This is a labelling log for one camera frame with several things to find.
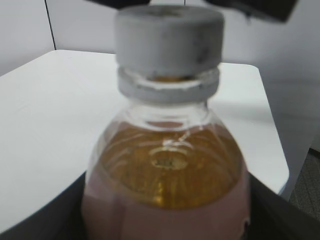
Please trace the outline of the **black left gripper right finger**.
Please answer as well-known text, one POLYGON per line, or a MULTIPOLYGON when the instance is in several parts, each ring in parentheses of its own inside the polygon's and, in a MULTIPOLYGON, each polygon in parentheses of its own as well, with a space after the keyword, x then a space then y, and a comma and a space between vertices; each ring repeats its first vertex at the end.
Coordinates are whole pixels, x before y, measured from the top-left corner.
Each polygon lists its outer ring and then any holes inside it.
POLYGON ((320 222, 275 194, 253 175, 248 240, 318 240, 320 222))

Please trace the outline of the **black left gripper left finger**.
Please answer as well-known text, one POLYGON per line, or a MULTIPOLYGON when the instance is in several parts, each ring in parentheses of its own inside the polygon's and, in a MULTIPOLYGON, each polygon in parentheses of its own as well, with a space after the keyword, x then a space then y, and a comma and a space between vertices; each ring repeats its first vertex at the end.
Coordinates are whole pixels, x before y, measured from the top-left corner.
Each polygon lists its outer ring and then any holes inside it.
POLYGON ((85 173, 36 213, 0 234, 2 240, 86 240, 81 215, 85 173))

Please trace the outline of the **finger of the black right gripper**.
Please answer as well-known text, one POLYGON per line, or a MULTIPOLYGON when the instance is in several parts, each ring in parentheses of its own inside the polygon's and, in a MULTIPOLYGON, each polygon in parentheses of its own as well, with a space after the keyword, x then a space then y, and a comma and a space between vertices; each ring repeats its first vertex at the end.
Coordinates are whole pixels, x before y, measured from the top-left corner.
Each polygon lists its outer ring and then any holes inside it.
POLYGON ((208 4, 242 12, 248 18, 286 23, 297 0, 206 0, 208 4))
POLYGON ((87 0, 101 6, 112 8, 115 10, 121 10, 123 8, 139 6, 139 5, 148 5, 151 0, 87 0))

